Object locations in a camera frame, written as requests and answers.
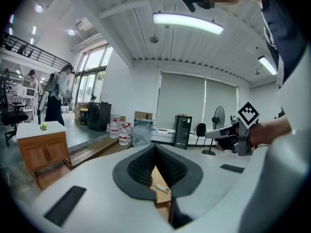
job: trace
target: black pants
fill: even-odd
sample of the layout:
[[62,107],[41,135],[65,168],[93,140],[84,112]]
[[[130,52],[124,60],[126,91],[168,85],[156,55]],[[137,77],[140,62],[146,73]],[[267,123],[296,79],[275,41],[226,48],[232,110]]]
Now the black pants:
[[61,113],[61,100],[58,100],[55,96],[48,98],[48,108],[47,113],[45,115],[45,121],[51,122],[51,121],[58,121],[63,126],[64,120]]

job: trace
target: standing fan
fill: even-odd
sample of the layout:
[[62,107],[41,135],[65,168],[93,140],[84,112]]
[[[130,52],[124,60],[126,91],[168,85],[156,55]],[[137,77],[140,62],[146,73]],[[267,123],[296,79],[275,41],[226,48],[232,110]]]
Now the standing fan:
[[[225,111],[223,107],[221,106],[217,107],[214,116],[212,118],[212,122],[214,130],[222,128],[225,125]],[[202,153],[209,155],[216,155],[213,151],[210,150],[213,144],[213,140],[214,139],[212,139],[212,142],[210,143],[209,150],[203,150]]]

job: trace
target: ceiling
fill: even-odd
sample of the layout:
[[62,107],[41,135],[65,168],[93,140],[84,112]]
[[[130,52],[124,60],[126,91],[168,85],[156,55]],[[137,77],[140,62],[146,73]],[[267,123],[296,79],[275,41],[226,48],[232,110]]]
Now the ceiling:
[[[37,4],[42,6],[42,13],[36,12]],[[35,35],[32,34],[33,26],[37,27]],[[13,29],[14,36],[27,42],[33,38],[34,45],[48,35],[64,39],[70,48],[98,33],[70,0],[23,0],[14,12],[14,23],[7,27]],[[76,34],[70,36],[68,29],[75,30]]]
[[[22,65],[14,63],[14,62],[2,59],[1,65],[0,65],[0,72],[2,73],[6,68],[8,68],[9,71],[13,74],[10,76],[18,77],[16,70],[19,70],[21,76],[23,76],[25,80],[30,80],[28,73],[30,72],[30,70],[32,70],[32,68],[22,66]],[[46,81],[49,80],[49,78],[50,78],[50,73],[42,72],[39,70],[35,70],[35,75],[39,81],[42,80],[42,78],[44,78],[43,83],[46,83]]]
[[[230,73],[246,82],[258,82],[271,74],[258,61],[265,55],[272,61],[263,35],[259,5],[242,1],[234,6],[216,5],[215,9],[196,7],[190,13],[181,0],[71,0],[85,14],[120,57],[132,65],[141,60],[169,60],[198,68],[213,68]],[[173,12],[215,20],[224,27],[221,35],[184,26],[155,25],[152,14]],[[157,36],[153,44],[149,37]]]

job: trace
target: woman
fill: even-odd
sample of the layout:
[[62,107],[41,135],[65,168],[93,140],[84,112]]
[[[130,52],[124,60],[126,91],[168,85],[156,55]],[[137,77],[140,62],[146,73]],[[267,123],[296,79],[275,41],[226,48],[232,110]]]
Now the woman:
[[54,73],[53,82],[56,82],[55,89],[49,93],[47,113],[45,121],[58,121],[64,126],[61,113],[63,98],[67,99],[68,77],[73,72],[72,65],[68,64],[60,72]]
[[35,76],[35,70],[31,70],[28,74],[30,76],[31,81],[30,81],[30,88],[35,89],[36,91],[38,90],[38,79]]

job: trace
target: person's shirt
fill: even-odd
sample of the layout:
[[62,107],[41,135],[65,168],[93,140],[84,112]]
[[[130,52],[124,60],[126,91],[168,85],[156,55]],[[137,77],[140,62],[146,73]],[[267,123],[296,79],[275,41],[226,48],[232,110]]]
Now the person's shirt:
[[[278,67],[278,79],[281,79],[282,83],[294,71],[308,45],[309,39],[304,21],[297,16],[297,11],[293,9],[293,5],[299,2],[304,3],[306,1],[261,0],[265,24],[280,55],[276,65]],[[271,48],[269,50],[272,55],[275,54]]]
[[30,88],[38,90],[38,79],[35,77],[34,79],[31,79],[30,81]]
[[65,72],[55,72],[54,74],[54,79],[57,80],[58,90],[53,90],[50,93],[50,97],[55,96],[58,100],[63,100],[63,97],[67,97],[68,76]]

